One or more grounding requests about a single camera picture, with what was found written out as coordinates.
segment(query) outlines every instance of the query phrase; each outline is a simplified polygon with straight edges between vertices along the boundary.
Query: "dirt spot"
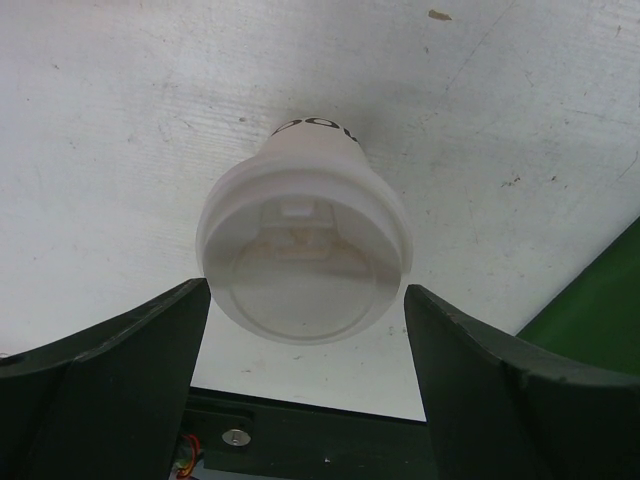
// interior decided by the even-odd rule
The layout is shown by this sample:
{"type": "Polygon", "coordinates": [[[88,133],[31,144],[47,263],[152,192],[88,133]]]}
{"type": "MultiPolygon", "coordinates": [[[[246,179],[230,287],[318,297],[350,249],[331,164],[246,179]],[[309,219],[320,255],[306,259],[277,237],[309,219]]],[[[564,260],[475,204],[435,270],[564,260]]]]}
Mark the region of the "dirt spot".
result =
{"type": "Polygon", "coordinates": [[[513,187],[516,183],[518,183],[520,181],[520,175],[516,175],[516,178],[514,178],[513,180],[511,180],[510,182],[503,182],[502,185],[500,185],[500,187],[513,187]]]}
{"type": "Polygon", "coordinates": [[[441,13],[433,9],[429,10],[429,18],[433,18],[434,20],[440,20],[442,22],[448,22],[450,20],[453,20],[453,18],[451,18],[451,15],[447,15],[446,13],[441,13]]]}

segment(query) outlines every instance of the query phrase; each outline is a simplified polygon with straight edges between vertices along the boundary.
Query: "scratch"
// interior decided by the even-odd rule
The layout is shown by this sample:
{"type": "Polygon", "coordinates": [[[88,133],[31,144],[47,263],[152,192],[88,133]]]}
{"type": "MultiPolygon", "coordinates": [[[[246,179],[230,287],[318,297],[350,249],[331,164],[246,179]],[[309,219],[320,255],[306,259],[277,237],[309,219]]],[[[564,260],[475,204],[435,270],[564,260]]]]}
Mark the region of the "scratch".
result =
{"type": "Polygon", "coordinates": [[[471,226],[473,227],[473,237],[475,238],[476,245],[478,245],[478,230],[476,229],[476,222],[473,219],[473,209],[471,208],[471,199],[469,198],[469,191],[467,187],[464,187],[464,194],[467,197],[467,207],[469,208],[469,216],[471,217],[471,226]]]}
{"type": "Polygon", "coordinates": [[[40,174],[40,167],[36,164],[36,176],[38,177],[38,188],[40,189],[40,195],[44,194],[44,186],[42,184],[42,175],[40,174]]]}
{"type": "Polygon", "coordinates": [[[475,55],[476,50],[478,50],[478,48],[480,47],[480,45],[482,45],[485,41],[485,39],[487,38],[487,36],[493,31],[493,29],[495,28],[495,26],[498,24],[498,22],[500,20],[502,20],[502,17],[505,16],[505,14],[511,9],[511,7],[513,7],[513,5],[516,3],[516,0],[513,0],[509,6],[507,8],[505,8],[502,13],[500,14],[500,16],[496,19],[495,22],[493,22],[493,24],[491,25],[491,27],[489,27],[489,30],[487,30],[487,32],[482,36],[482,38],[480,39],[480,41],[478,42],[478,44],[475,46],[475,48],[473,50],[471,50],[471,54],[467,57],[467,59],[462,62],[462,66],[458,69],[458,71],[456,72],[456,74],[453,76],[453,78],[451,79],[451,81],[449,82],[449,84],[444,88],[445,92],[449,91],[449,88],[451,88],[451,85],[453,85],[453,82],[456,81],[456,78],[458,78],[458,75],[460,75],[460,72],[464,69],[464,67],[467,66],[467,63],[469,63],[469,60],[471,60],[471,58],[475,55]]]}
{"type": "Polygon", "coordinates": [[[489,127],[493,127],[496,123],[498,123],[498,120],[500,120],[500,118],[496,118],[496,119],[494,119],[492,122],[490,122],[490,123],[488,123],[488,124],[486,124],[486,125],[482,126],[482,127],[480,128],[480,130],[478,130],[478,131],[476,132],[476,135],[480,135],[480,134],[481,134],[482,132],[484,132],[487,128],[489,128],[489,127]]]}
{"type": "Polygon", "coordinates": [[[627,169],[624,172],[622,172],[618,178],[616,178],[616,182],[620,180],[622,177],[624,177],[624,174],[627,173],[629,170],[631,170],[631,167],[633,167],[637,161],[638,161],[638,150],[636,150],[636,158],[633,160],[633,162],[631,162],[631,165],[629,165],[627,169]]]}
{"type": "Polygon", "coordinates": [[[160,132],[160,137],[162,141],[165,143],[169,143],[171,141],[171,134],[166,132],[164,128],[162,128],[162,124],[158,124],[158,132],[160,132]]]}
{"type": "Polygon", "coordinates": [[[587,115],[589,117],[596,117],[599,118],[600,120],[604,120],[606,122],[611,122],[611,123],[617,123],[619,125],[629,125],[632,127],[635,127],[636,124],[632,123],[632,122],[624,122],[622,120],[613,120],[612,118],[608,118],[604,115],[600,115],[599,113],[591,113],[591,112],[585,112],[584,110],[573,110],[570,108],[564,108],[563,109],[565,112],[572,112],[572,113],[577,113],[579,115],[587,115]]]}
{"type": "Polygon", "coordinates": [[[191,125],[191,124],[190,124],[189,122],[187,122],[186,120],[184,120],[184,119],[182,119],[182,118],[178,117],[177,115],[174,115],[174,117],[173,117],[173,118],[176,118],[176,119],[180,120],[180,121],[181,121],[182,123],[184,123],[188,128],[193,128],[193,125],[191,125]]]}
{"type": "Polygon", "coordinates": [[[531,85],[531,88],[534,87],[533,82],[531,81],[531,79],[529,78],[529,74],[527,73],[526,70],[523,70],[522,73],[524,73],[524,78],[527,79],[527,82],[529,82],[529,85],[531,85]]]}

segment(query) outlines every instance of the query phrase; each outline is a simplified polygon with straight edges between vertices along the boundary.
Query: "wire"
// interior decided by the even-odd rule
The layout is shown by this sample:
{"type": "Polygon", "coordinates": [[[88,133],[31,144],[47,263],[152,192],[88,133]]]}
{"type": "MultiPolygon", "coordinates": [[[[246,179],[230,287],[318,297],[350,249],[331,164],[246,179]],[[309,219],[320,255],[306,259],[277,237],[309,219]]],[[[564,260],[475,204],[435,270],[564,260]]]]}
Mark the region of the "wire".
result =
{"type": "Polygon", "coordinates": [[[200,440],[198,439],[198,437],[192,434],[183,434],[182,437],[187,440],[189,446],[191,447],[191,461],[186,466],[178,469],[176,478],[180,480],[191,478],[191,473],[193,473],[193,470],[195,469],[196,464],[200,460],[202,454],[202,451],[200,449],[200,440]]]}

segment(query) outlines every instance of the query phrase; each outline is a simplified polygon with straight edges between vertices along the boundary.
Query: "red wire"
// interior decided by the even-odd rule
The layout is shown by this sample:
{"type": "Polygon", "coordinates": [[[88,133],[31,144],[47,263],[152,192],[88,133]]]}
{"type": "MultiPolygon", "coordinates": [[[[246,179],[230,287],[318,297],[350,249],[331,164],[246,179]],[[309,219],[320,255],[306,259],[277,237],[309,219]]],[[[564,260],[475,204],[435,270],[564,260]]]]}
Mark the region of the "red wire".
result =
{"type": "Polygon", "coordinates": [[[200,453],[200,440],[198,440],[198,437],[196,437],[195,435],[182,436],[187,439],[189,445],[191,446],[191,463],[189,463],[186,468],[181,468],[178,470],[176,478],[181,480],[189,478],[191,476],[191,473],[193,473],[193,470],[196,467],[196,457],[200,453]]]}

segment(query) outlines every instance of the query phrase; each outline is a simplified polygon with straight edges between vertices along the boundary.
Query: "screw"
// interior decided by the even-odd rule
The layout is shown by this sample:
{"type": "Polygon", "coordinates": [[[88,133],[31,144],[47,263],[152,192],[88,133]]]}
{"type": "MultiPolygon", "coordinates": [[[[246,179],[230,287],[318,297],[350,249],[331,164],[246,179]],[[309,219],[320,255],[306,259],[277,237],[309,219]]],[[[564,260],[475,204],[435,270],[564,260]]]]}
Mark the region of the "screw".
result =
{"type": "Polygon", "coordinates": [[[222,440],[232,447],[244,447],[251,442],[251,435],[243,430],[232,428],[222,434],[222,440]]]}

